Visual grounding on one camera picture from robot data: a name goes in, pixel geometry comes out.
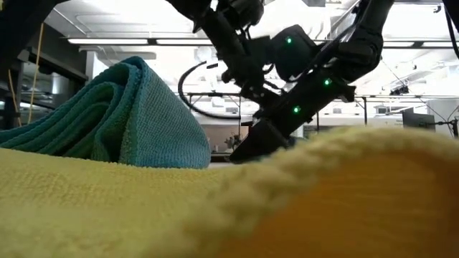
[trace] folded towel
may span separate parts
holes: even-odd
[[[54,112],[0,131],[0,148],[135,166],[206,168],[204,130],[139,57],[124,60]]]
[[[459,257],[458,157],[371,128],[206,171],[0,149],[0,257]]]

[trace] fabric texture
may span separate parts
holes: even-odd
[[[140,57],[104,71],[45,118],[0,131],[0,148],[135,166],[206,168],[204,130]]]
[[[0,149],[0,257],[459,257],[458,157],[373,128],[209,170]]]

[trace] yellow towel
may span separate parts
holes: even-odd
[[[459,143],[354,128],[261,163],[136,168],[0,150],[0,257],[459,257]]]

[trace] computer monitor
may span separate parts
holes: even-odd
[[[404,128],[425,128],[435,131],[435,117],[433,115],[403,112],[402,117]]]

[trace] ceiling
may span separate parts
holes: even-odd
[[[311,38],[325,39],[339,33],[352,21],[353,17],[349,15],[342,19],[340,26],[335,24],[355,1],[342,0],[341,4],[308,7],[302,0],[271,0],[251,34],[253,37],[273,36],[283,28],[299,24]],[[384,38],[449,40],[445,13],[437,9],[435,4],[394,5],[384,26]],[[72,0],[56,6],[46,22],[66,37],[74,38],[205,37],[201,32],[192,34],[192,22],[164,0]],[[184,71],[197,63],[196,50],[197,47],[97,49],[99,58],[105,63],[120,61],[117,57],[126,54],[144,57],[160,76],[168,78],[168,82],[177,82]],[[382,56],[383,62],[378,68],[354,83],[359,94],[389,94],[392,88],[401,85],[399,79],[417,94],[456,94],[453,87],[433,87],[435,82],[455,75],[455,69],[450,67],[456,67],[458,63],[452,49],[385,49]],[[208,86],[217,74],[218,71],[196,72],[190,77],[188,88],[196,90],[202,85]],[[274,82],[282,86],[281,81]],[[236,90],[231,85],[224,88],[225,92]]]

